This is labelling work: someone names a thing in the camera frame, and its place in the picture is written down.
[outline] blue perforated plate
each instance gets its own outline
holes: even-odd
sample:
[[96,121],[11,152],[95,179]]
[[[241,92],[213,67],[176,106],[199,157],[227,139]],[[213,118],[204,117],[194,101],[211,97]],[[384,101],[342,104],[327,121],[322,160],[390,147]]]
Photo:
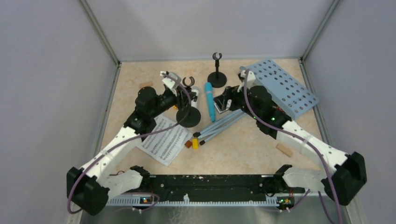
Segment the blue perforated plate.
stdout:
[[263,60],[246,68],[256,75],[255,84],[264,86],[272,100],[292,119],[319,103],[317,96],[272,60]]

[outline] marble surface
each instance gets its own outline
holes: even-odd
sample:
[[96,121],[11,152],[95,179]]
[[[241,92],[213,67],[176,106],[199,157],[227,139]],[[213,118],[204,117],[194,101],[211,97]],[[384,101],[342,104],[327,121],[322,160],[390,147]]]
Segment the marble surface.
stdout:
[[[256,60],[220,60],[220,71],[227,75],[226,85],[239,85],[237,77],[239,67],[253,64]],[[304,84],[297,59],[274,60],[285,71]],[[134,62],[123,63],[117,82],[105,135],[102,141],[104,148],[117,134],[122,124],[135,107],[135,99],[139,91],[138,85],[147,81],[154,83],[157,94],[164,90],[159,72],[168,70],[175,72],[181,78],[193,76],[200,88],[198,107],[201,111],[201,122],[189,130],[194,133],[211,124],[204,84],[208,74],[215,70],[214,61],[167,61],[167,62]],[[224,88],[214,89],[214,96],[223,92]],[[171,108],[164,114],[176,120],[177,110]],[[216,119],[225,115],[216,114]],[[297,123],[315,137],[320,138],[318,125],[313,110],[309,110],[297,119]],[[279,141],[263,134],[257,128],[255,120],[245,116],[232,128],[228,128],[217,137],[207,142],[199,149],[184,148],[176,159],[168,166],[164,166],[145,154],[138,148],[132,149],[124,160],[117,166],[114,173],[126,170],[131,166],[143,166],[152,174],[272,174],[283,164],[291,164],[299,168],[318,167],[295,149],[291,158],[284,155],[275,147]]]

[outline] white wall panel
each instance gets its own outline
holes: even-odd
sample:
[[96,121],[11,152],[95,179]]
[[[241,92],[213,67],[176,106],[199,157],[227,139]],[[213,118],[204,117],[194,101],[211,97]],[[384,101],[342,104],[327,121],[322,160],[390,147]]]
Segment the white wall panel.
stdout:
[[63,223],[115,66],[77,0],[0,3],[1,223]]
[[307,69],[335,147],[365,157],[369,223],[395,223],[396,1],[343,1]]
[[88,0],[120,60],[301,56],[331,0]]

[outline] cable tie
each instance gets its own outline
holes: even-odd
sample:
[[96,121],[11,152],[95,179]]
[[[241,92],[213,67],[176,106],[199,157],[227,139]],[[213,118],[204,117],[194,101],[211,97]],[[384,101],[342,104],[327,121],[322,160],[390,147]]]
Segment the cable tie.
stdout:
[[113,160],[113,159],[114,159],[114,156],[111,155],[111,153],[109,153],[109,152],[108,152],[107,150],[105,150],[105,149],[103,149],[102,151],[100,151],[100,153],[101,153],[102,155],[104,155],[105,157],[109,158],[110,160]]
[[311,140],[312,137],[313,137],[313,136],[310,134],[310,135],[308,135],[308,137],[305,137],[305,138],[304,138],[304,141],[301,142],[300,147],[299,147],[299,149],[298,149],[300,152],[302,152],[302,150],[305,148],[305,145],[307,144],[307,142],[308,142],[309,140]]

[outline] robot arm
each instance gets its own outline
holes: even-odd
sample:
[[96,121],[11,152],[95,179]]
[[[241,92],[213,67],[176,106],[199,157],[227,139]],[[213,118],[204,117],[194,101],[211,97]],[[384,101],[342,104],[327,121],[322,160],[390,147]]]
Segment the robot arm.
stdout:
[[[199,111],[190,107],[188,97],[174,81],[180,82],[180,77],[175,73],[161,72],[161,76],[165,76],[164,74],[173,78],[163,79],[164,93],[157,95],[152,87],[140,89],[135,101],[135,110],[115,138],[80,169],[73,167],[68,171],[66,178],[68,196],[77,179],[83,171],[86,171],[78,182],[71,201],[90,215],[99,213],[109,199],[140,187],[142,175],[133,168],[121,175],[110,176],[110,174],[131,149],[141,144],[142,138],[128,140],[153,131],[156,126],[155,117],[176,105],[179,109],[177,121],[180,125],[190,127],[199,123]],[[186,89],[190,98],[194,99],[197,92],[191,91],[191,86],[186,86]]]
[[226,87],[224,93],[220,96],[221,101],[231,102],[229,108],[231,111],[241,109],[256,119],[248,109],[243,95],[244,82],[247,82],[247,97],[255,114],[264,122],[279,129],[283,129],[284,131],[301,136],[305,140],[302,141],[289,134],[274,130],[257,121],[256,124],[259,129],[274,139],[293,146],[302,155],[313,161],[321,168],[321,170],[317,171],[295,168],[291,165],[283,166],[280,169],[280,175],[287,186],[303,187],[314,191],[324,191],[331,199],[334,200],[329,181],[326,173],[324,172],[323,164],[315,150],[307,144],[307,142],[310,142],[320,152],[325,160],[330,174],[332,175],[332,181],[337,192],[339,203],[341,205],[348,205],[367,181],[363,156],[357,152],[349,155],[325,144],[306,132],[295,121],[291,120],[288,115],[279,109],[275,102],[272,101],[272,96],[267,92],[264,86],[253,86],[253,83],[255,82],[253,72],[248,71],[249,75],[247,80],[245,79],[245,72],[246,71],[243,70],[238,75],[242,81],[241,85]]

